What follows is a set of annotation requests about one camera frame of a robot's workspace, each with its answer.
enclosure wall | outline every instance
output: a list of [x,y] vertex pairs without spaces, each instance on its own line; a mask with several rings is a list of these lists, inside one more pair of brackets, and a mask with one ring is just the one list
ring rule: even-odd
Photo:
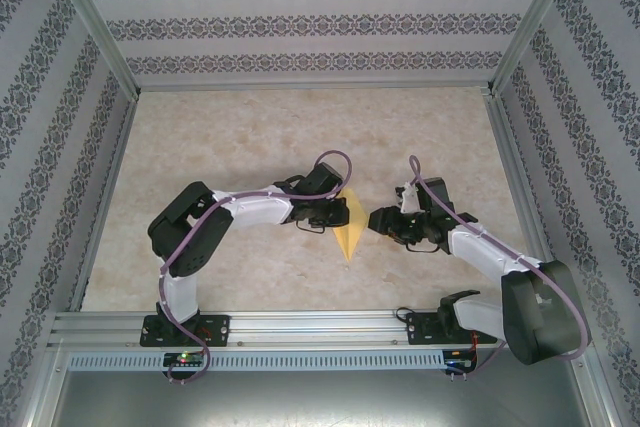
[[143,88],[487,81],[532,0],[94,0]]
[[553,0],[500,93],[553,254],[640,423],[640,0]]
[[132,108],[70,0],[0,0],[0,425],[67,309]]

wire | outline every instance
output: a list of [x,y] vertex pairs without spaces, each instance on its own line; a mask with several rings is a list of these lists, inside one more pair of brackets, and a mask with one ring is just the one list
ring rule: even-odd
[[200,327],[196,332],[204,333],[209,339],[213,338],[211,331],[209,329],[205,329],[204,327]]
[[436,248],[433,250],[413,250],[409,248],[409,244],[404,244],[405,249],[407,249],[408,252],[412,252],[414,254],[435,254],[437,251],[440,250],[440,246],[436,245]]
[[202,351],[204,353],[204,356],[206,357],[206,362],[203,368],[198,372],[196,372],[195,374],[193,374],[188,379],[173,378],[171,376],[171,372],[175,365],[169,366],[169,370],[167,371],[167,377],[169,378],[169,382],[179,383],[182,385],[187,384],[189,382],[193,382],[199,377],[202,377],[207,372],[207,370],[209,369],[209,366],[211,365],[211,350],[209,350],[209,346],[207,345],[207,342],[202,340],[197,335],[191,333],[185,327],[183,327],[182,324],[178,322],[178,320],[175,318],[175,316],[171,312],[171,309],[169,308],[169,304],[167,303],[167,296],[164,288],[165,278],[167,276],[167,273],[169,272],[169,267],[171,267],[171,265],[176,261],[176,259],[180,256],[180,254],[182,254],[185,247],[189,244],[193,236],[198,232],[198,230],[202,227],[202,225],[207,221],[209,216],[211,216],[211,214],[218,207],[224,204],[228,204],[229,202],[233,202],[237,199],[244,199],[246,197],[276,197],[280,199],[289,199],[289,200],[321,200],[321,199],[327,199],[337,195],[347,185],[347,183],[351,179],[351,172],[353,170],[353,165],[351,163],[351,159],[349,158],[349,156],[344,152],[340,150],[327,150],[326,152],[321,154],[320,157],[316,159],[314,166],[317,166],[322,161],[322,159],[332,154],[341,156],[347,162],[347,174],[344,176],[344,180],[342,181],[342,183],[336,186],[330,192],[327,192],[326,194],[317,194],[317,195],[298,195],[298,194],[284,194],[280,192],[269,192],[269,191],[262,190],[262,191],[255,191],[255,192],[239,192],[237,194],[233,194],[233,196],[220,199],[216,203],[214,203],[211,207],[209,207],[204,212],[204,214],[202,214],[202,216],[194,224],[194,226],[191,228],[191,230],[185,236],[182,242],[180,242],[176,250],[173,251],[173,253],[169,256],[169,258],[164,263],[164,265],[160,267],[160,279],[158,280],[158,291],[160,293],[160,307],[162,308],[162,311],[167,316],[167,319],[169,319],[169,321],[173,325],[175,325],[180,332],[182,332],[184,335],[186,335],[191,340],[196,342],[200,347],[202,347]]
[[478,333],[475,330],[471,332],[471,348],[469,352],[473,352],[471,362],[475,362],[478,359]]
[[403,319],[402,317],[400,317],[400,311],[401,311],[401,310],[406,310],[406,311],[407,311],[407,312],[409,312],[410,314],[415,314],[415,313],[416,313],[416,311],[415,311],[415,310],[412,310],[412,309],[410,309],[409,307],[399,307],[399,308],[397,308],[397,309],[396,309],[396,313],[395,313],[395,315],[396,315],[396,319],[398,319],[398,320],[399,320],[400,322],[402,322],[403,324],[408,323],[408,321],[407,321],[407,315],[406,315],[406,314],[405,314],[405,316],[404,316],[404,319]]
[[540,269],[538,269],[531,262],[524,259],[522,254],[507,247],[502,242],[500,242],[496,238],[489,235],[487,232],[480,231],[474,226],[472,226],[470,223],[464,221],[459,215],[457,215],[452,209],[450,209],[442,200],[440,200],[440,198],[427,186],[424,179],[420,175],[420,161],[415,155],[411,155],[409,157],[409,165],[411,166],[411,170],[413,170],[413,174],[415,175],[414,180],[417,180],[418,182],[420,182],[420,185],[427,192],[427,194],[429,194],[429,196],[434,200],[434,202],[437,203],[440,207],[442,207],[442,209],[447,214],[449,214],[453,219],[455,219],[460,225],[464,226],[467,230],[469,230],[469,232],[471,232],[474,235],[477,235],[478,237],[482,237],[487,242],[489,242],[490,244],[492,244],[493,246],[501,250],[503,253],[508,255],[515,262],[519,263],[523,267],[526,267],[531,272],[533,272],[536,276],[538,276],[542,280],[542,282],[545,285],[548,285],[551,288],[551,290],[553,290],[558,295],[558,297],[560,297],[560,299],[562,299],[562,301],[566,304],[567,308],[573,314],[573,317],[576,319],[576,322],[578,323],[578,328],[580,329],[580,346],[575,352],[571,354],[563,354],[557,357],[562,360],[574,360],[580,357],[582,354],[584,354],[584,351],[587,349],[587,345],[589,344],[589,334],[587,333],[587,324],[585,320],[582,318],[582,314],[578,310],[578,307],[576,307],[576,305],[571,301],[569,296],[558,286],[558,284],[556,284],[553,280],[551,280],[551,278],[548,275],[546,275],[544,272],[541,272]]
[[476,367],[473,371],[469,372],[467,374],[467,377],[474,377],[474,376],[478,375],[478,372],[481,372],[482,370],[486,369],[489,364],[491,364],[494,360],[496,360],[496,357],[498,357],[498,354],[500,353],[500,351],[502,349],[504,349],[505,345],[507,345],[507,343],[504,340],[502,342],[500,342],[500,345],[498,345],[496,350],[491,352],[491,355],[489,357],[487,357],[486,360],[482,364],[480,364],[478,367]]
[[314,229],[314,228],[309,228],[308,229],[306,227],[300,227],[300,221],[299,220],[296,220],[296,227],[298,228],[298,230],[301,230],[303,232],[310,232],[312,234],[324,234],[324,232],[326,230],[324,225],[319,229]]
[[454,367],[453,365],[445,364],[444,373],[448,374],[449,373],[448,371],[451,371],[451,372],[456,373],[458,375],[462,375],[464,377],[464,380],[467,380],[467,376],[469,375],[462,369]]

yellow paper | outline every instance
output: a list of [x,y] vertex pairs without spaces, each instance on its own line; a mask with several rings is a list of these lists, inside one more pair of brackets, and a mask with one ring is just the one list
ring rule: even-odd
[[362,231],[367,227],[369,216],[362,209],[362,205],[360,205],[360,201],[353,190],[344,189],[338,197],[347,199],[349,223],[342,227],[334,227],[333,232],[336,234],[336,240],[348,262],[356,250]]

marble floor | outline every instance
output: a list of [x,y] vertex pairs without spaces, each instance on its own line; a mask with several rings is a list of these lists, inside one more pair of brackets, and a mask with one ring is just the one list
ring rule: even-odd
[[[85,311],[149,311],[158,259],[149,223],[190,182],[241,191],[307,174],[325,150],[347,152],[367,212],[412,178],[447,182],[456,210],[524,250],[477,88],[261,90],[142,94],[84,300]],[[339,157],[329,163],[344,172]],[[433,308],[464,289],[498,286],[443,253],[411,254],[365,230],[350,262],[332,232],[284,226],[227,234],[200,271],[203,310]]]

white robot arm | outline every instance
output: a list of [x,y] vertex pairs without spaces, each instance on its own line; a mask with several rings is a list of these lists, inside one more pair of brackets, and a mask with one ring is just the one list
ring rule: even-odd
[[[346,199],[329,198],[300,200],[300,196],[321,196],[342,183],[342,177],[325,163],[319,163],[304,176],[275,182],[246,196],[243,192],[209,190],[204,183],[194,182],[151,223],[148,229],[153,251],[163,262],[192,230],[189,218],[199,219],[209,207],[222,199],[230,201],[206,218],[182,253],[170,265],[164,278],[164,300],[158,314],[170,311],[175,320],[184,324],[198,313],[196,273],[209,261],[229,230],[257,224],[286,224],[307,220],[314,231],[339,227],[349,222]],[[284,195],[298,199],[283,198]]]
[[[441,178],[429,179],[426,185],[455,212]],[[557,260],[545,263],[521,253],[515,257],[505,255],[505,250],[516,251],[489,234],[470,214],[457,214],[466,225],[460,224],[433,202],[419,183],[407,183],[396,192],[399,205],[373,212],[370,229],[390,236],[409,251],[413,251],[409,246],[426,238],[437,245],[436,250],[464,260],[501,287],[501,301],[478,291],[460,292],[442,299],[438,314],[445,332],[464,329],[505,340],[513,354],[525,364],[578,348],[580,328],[566,303],[518,260],[528,261],[555,282],[584,319],[566,265]]]

